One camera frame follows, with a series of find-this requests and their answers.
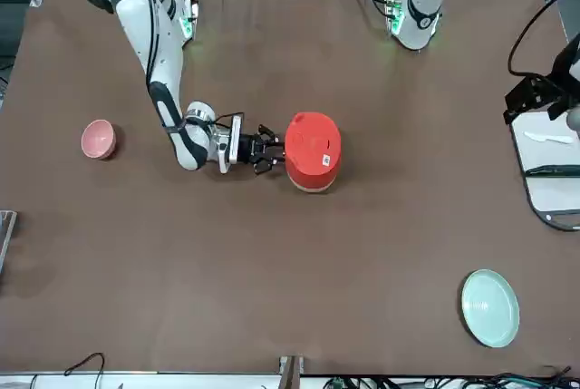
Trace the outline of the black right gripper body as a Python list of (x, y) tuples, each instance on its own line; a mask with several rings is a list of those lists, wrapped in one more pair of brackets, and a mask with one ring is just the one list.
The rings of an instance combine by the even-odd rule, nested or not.
[(261, 142), (258, 134), (244, 134), (239, 136), (237, 147), (237, 162), (243, 164), (255, 164), (256, 152), (260, 150), (256, 145)]

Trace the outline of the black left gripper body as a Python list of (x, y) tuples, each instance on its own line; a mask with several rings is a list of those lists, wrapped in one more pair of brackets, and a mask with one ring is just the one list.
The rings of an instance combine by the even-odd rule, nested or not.
[(566, 108), (579, 105), (579, 35), (577, 34), (555, 59), (555, 81), (562, 91)]

